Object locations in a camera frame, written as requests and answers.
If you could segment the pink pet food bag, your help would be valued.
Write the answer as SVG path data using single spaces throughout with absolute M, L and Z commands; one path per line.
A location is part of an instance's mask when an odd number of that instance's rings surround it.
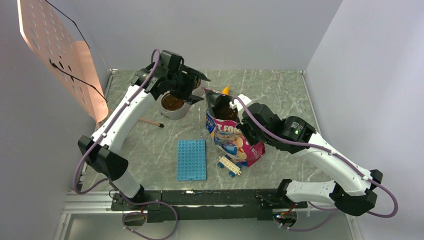
M 250 145 L 237 128 L 243 115 L 230 108 L 233 96 L 209 88 L 202 90 L 206 103 L 205 127 L 213 143 L 236 163 L 250 167 L 265 154 L 264 143 Z

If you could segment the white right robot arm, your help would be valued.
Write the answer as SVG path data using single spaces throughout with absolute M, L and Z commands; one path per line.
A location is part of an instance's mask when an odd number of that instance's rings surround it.
M 352 216 L 372 213 L 378 199 L 374 189 L 382 182 L 382 172 L 367 170 L 347 159 L 300 117 L 281 119 L 265 104 L 246 105 L 238 98 L 232 100 L 230 107 L 237 109 L 236 127 L 249 144 L 267 144 L 302 157 L 331 177 L 324 182 L 283 179 L 275 194 L 280 207 L 315 202 L 333 205 Z

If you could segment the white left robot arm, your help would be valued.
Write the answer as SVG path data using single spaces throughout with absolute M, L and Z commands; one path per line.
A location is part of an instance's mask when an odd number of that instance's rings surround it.
M 185 65 L 184 58 L 174 52 L 154 49 L 151 63 L 137 71 L 134 82 L 123 99 L 90 137 L 81 136 L 78 147 L 82 158 L 75 172 L 83 163 L 105 175 L 124 196 L 124 204 L 131 210 L 139 209 L 145 200 L 144 187 L 129 172 L 129 162 L 119 156 L 125 138 L 146 110 L 163 94 L 171 95 L 193 105 L 202 97 L 193 94 L 197 83 L 208 78 L 200 71 Z

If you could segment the yellow plastic scoop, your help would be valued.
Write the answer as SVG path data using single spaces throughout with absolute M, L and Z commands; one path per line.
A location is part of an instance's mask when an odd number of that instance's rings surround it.
M 229 85 L 227 85 L 222 91 L 221 91 L 221 93 L 223 94 L 223 95 L 229 95 L 229 93 L 230 93 L 230 86 Z

